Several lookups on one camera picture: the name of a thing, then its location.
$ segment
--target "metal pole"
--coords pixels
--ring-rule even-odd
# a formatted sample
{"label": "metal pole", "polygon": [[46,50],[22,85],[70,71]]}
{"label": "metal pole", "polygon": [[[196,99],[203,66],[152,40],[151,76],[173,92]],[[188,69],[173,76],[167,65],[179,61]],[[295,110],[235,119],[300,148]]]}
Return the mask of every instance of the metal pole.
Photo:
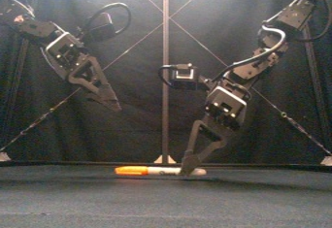
{"label": "metal pole", "polygon": [[[304,38],[309,39],[311,37],[311,29],[307,26],[304,29]],[[323,139],[327,147],[332,147],[332,139],[331,139],[331,124],[329,122],[329,114],[326,110],[326,103],[323,98],[323,90],[322,90],[322,80],[319,78],[318,67],[317,67],[317,58],[315,58],[315,50],[313,43],[306,43],[307,49],[307,56],[311,68],[311,80],[315,92],[315,99],[317,99],[317,107],[318,107],[318,114],[319,114],[319,121],[322,126],[323,132]]]}
{"label": "metal pole", "polygon": [[[164,65],[169,65],[169,0],[164,0]],[[164,78],[169,79],[168,70]],[[169,87],[163,84],[163,163],[169,163]]]}

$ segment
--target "floor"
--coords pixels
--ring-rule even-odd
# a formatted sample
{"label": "floor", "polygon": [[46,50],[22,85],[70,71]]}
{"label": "floor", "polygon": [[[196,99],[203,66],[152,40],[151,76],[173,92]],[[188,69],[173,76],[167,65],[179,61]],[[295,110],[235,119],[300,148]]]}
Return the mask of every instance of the floor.
{"label": "floor", "polygon": [[332,227],[332,174],[212,167],[120,177],[108,165],[0,167],[0,226]]}

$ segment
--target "marker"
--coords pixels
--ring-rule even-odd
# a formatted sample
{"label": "marker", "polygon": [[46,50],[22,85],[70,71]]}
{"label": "marker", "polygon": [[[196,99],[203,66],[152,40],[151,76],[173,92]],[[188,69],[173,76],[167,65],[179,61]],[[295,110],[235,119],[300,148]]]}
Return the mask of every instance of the marker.
{"label": "marker", "polygon": [[[122,176],[179,176],[181,174],[181,168],[172,167],[148,167],[148,166],[125,166],[114,169],[117,175]],[[191,173],[192,176],[205,176],[207,171],[204,169],[195,169]]]}

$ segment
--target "black backdrop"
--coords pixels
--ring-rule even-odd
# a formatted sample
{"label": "black backdrop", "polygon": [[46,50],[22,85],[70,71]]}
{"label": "black backdrop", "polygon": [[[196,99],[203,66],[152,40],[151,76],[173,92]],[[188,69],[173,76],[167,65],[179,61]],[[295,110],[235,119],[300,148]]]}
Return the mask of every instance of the black backdrop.
{"label": "black backdrop", "polygon": [[[231,64],[252,55],[258,31],[292,0],[169,0],[171,64],[193,63],[213,78]],[[163,83],[157,77],[164,62],[164,0],[39,0],[35,14],[65,30],[77,27],[106,4],[124,2],[133,13],[129,30],[110,41],[93,44],[124,111],[113,113],[85,99],[84,91],[66,83],[30,45],[25,61],[22,39],[2,32],[2,146],[62,100],[68,102],[9,147],[18,160],[153,162],[163,154]],[[326,14],[318,12],[311,31],[322,30]],[[112,12],[117,27],[126,21]],[[280,117],[272,102],[331,148],[322,129],[323,109],[317,104],[313,82],[323,87],[331,121],[331,32],[315,43],[319,78],[313,78],[303,44],[294,43],[280,63],[252,90],[246,124],[227,148],[211,162],[319,163],[325,153],[309,137]],[[205,93],[169,90],[168,149],[181,161],[193,122],[204,116]]]}

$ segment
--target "tripod base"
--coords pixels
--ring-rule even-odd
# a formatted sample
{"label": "tripod base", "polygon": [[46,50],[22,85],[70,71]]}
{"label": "tripod base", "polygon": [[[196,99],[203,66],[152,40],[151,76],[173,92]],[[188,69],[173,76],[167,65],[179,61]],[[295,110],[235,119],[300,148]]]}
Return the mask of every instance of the tripod base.
{"label": "tripod base", "polygon": [[332,156],[326,156],[321,164],[326,166],[332,166]]}
{"label": "tripod base", "polygon": [[11,161],[11,158],[6,152],[0,152],[0,162]]}

